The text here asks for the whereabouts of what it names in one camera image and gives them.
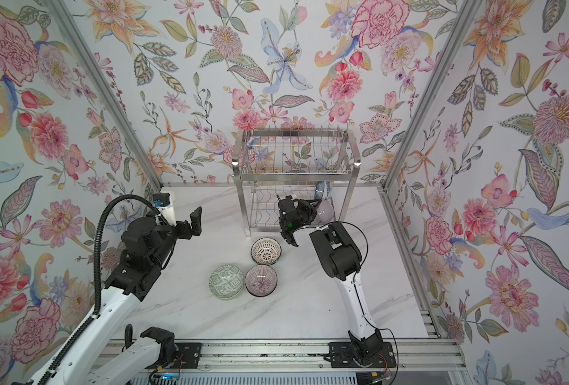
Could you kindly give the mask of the plain lilac ceramic bowl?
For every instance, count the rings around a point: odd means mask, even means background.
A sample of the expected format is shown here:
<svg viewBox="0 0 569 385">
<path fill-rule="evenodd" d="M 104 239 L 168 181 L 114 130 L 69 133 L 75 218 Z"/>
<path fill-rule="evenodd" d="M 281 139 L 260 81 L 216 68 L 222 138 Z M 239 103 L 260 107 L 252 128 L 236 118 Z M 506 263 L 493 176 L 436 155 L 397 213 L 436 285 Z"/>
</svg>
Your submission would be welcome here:
<svg viewBox="0 0 569 385">
<path fill-rule="evenodd" d="M 316 211 L 317 215 L 313 220 L 313 224 L 316 226 L 323 226 L 335 218 L 334 206 L 330 200 L 321 200 Z"/>
</svg>

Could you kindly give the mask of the blue floral ceramic bowl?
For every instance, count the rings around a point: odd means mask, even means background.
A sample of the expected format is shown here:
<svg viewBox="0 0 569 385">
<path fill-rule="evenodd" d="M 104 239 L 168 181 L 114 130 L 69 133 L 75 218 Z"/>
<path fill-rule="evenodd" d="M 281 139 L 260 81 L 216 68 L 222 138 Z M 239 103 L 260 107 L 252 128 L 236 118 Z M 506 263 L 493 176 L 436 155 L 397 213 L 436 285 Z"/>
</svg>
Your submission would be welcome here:
<svg viewBox="0 0 569 385">
<path fill-rule="evenodd" d="M 328 201 L 332 196 L 331 181 L 318 181 L 315 185 L 314 198 L 316 200 Z"/>
</svg>

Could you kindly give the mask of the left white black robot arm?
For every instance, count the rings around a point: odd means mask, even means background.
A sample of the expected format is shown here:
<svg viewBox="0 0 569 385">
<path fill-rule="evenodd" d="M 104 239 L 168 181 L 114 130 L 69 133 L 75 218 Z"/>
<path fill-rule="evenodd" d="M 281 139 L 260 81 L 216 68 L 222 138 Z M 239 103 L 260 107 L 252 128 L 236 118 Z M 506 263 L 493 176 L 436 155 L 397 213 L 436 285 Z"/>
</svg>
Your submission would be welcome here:
<svg viewBox="0 0 569 385">
<path fill-rule="evenodd" d="M 122 234 L 125 250 L 106 279 L 94 309 L 30 384 L 127 384 L 148 367 L 168 367 L 179 357 L 174 333 L 150 327 L 117 357 L 95 368 L 114 332 L 151 291 L 179 240 L 202 232 L 202 209 L 176 221 L 171 206 L 133 221 Z"/>
</svg>

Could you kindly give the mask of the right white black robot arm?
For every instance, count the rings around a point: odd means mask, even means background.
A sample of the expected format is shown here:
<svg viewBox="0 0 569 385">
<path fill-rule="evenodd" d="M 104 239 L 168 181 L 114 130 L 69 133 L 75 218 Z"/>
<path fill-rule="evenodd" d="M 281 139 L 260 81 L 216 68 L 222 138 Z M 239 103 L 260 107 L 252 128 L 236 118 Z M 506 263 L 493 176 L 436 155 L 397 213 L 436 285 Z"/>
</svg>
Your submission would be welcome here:
<svg viewBox="0 0 569 385">
<path fill-rule="evenodd" d="M 347 231 L 350 223 L 318 220 L 321 200 L 304 200 L 295 195 L 278 197 L 277 213 L 281 237 L 293 247 L 298 238 L 308 234 L 324 273 L 336 282 L 346 309 L 350 343 L 345 359 L 360 367 L 369 367 L 382 355 L 381 329 L 373 323 L 363 292 L 361 271 L 367 254 L 363 253 Z"/>
</svg>

